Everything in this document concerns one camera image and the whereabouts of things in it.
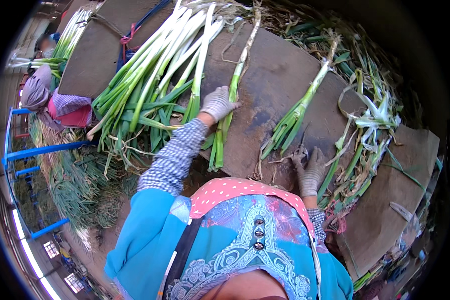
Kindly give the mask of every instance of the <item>wooden board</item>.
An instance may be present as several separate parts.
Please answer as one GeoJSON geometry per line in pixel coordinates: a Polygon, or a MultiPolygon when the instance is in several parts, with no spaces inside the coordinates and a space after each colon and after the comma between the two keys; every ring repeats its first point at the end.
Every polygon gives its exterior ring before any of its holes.
{"type": "MultiPolygon", "coordinates": [[[[243,27],[234,44],[225,52],[226,60],[239,59],[251,30],[250,24],[243,27]]],[[[231,33],[223,31],[210,44],[201,87],[202,98],[216,87],[230,83],[235,65],[222,61],[221,52],[231,37],[231,33]]],[[[251,49],[249,68],[238,89],[239,100],[243,105],[234,112],[228,131],[222,168],[224,172],[239,178],[252,174],[261,145],[271,136],[272,129],[280,119],[303,97],[320,67],[320,62],[310,54],[273,33],[259,29],[251,49]]],[[[337,99],[347,85],[333,72],[326,75],[306,111],[300,131],[284,156],[296,149],[303,130],[309,123],[305,139],[305,147],[309,153],[311,154],[314,146],[318,146],[328,159],[334,157],[334,143],[343,134],[347,123],[337,107],[337,99]]],[[[345,94],[342,103],[343,108],[349,112],[358,111],[365,106],[353,92],[345,94]]],[[[208,159],[210,150],[202,155],[208,159]]],[[[345,168],[352,156],[353,153],[345,153],[341,159],[345,168]]],[[[278,150],[272,152],[266,161],[276,159],[280,159],[278,150]]],[[[271,183],[274,167],[266,161],[262,164],[263,182],[271,183]]],[[[291,161],[275,166],[277,170],[274,184],[292,189],[296,175],[291,161]]]]}
{"type": "MultiPolygon", "coordinates": [[[[123,34],[130,31],[132,23],[139,21],[158,0],[107,0],[97,13],[114,24],[123,34]]],[[[130,47],[142,45],[165,21],[173,10],[169,3],[140,27],[129,42],[130,47]]],[[[117,58],[121,49],[120,36],[92,20],[87,24],[73,50],[58,92],[66,95],[97,97],[115,75],[117,58]]]]}

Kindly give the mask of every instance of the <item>dirt floor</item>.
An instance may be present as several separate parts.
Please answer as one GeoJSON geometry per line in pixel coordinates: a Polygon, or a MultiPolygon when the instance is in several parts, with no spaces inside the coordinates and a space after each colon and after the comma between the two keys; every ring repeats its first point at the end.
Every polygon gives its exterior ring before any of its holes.
{"type": "MultiPolygon", "coordinates": [[[[227,174],[218,172],[208,172],[208,161],[201,156],[198,156],[190,168],[188,177],[184,180],[182,195],[190,197],[207,181],[216,177],[227,177],[227,174]]],[[[100,284],[111,296],[118,295],[114,284],[105,276],[103,271],[107,261],[107,254],[114,249],[115,244],[119,238],[125,219],[130,213],[130,198],[126,195],[122,197],[122,207],[120,216],[111,228],[107,228],[102,233],[102,243],[95,252],[87,251],[82,243],[75,240],[69,230],[64,230],[63,234],[66,241],[70,244],[73,254],[76,255],[79,261],[87,268],[90,275],[100,284]]]]}

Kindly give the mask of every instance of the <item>work glove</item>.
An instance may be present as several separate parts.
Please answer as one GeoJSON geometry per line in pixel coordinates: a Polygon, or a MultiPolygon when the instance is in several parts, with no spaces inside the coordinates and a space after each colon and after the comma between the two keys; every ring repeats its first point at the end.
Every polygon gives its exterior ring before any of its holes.
{"type": "Polygon", "coordinates": [[[228,101],[228,86],[224,85],[217,87],[213,92],[205,96],[200,112],[206,112],[217,123],[241,105],[240,102],[231,103],[228,101]]]}
{"type": "Polygon", "coordinates": [[[313,153],[308,160],[306,168],[303,168],[301,160],[305,154],[292,156],[292,162],[298,176],[300,197],[316,196],[318,184],[322,182],[325,173],[325,156],[320,148],[313,147],[313,153]]]}

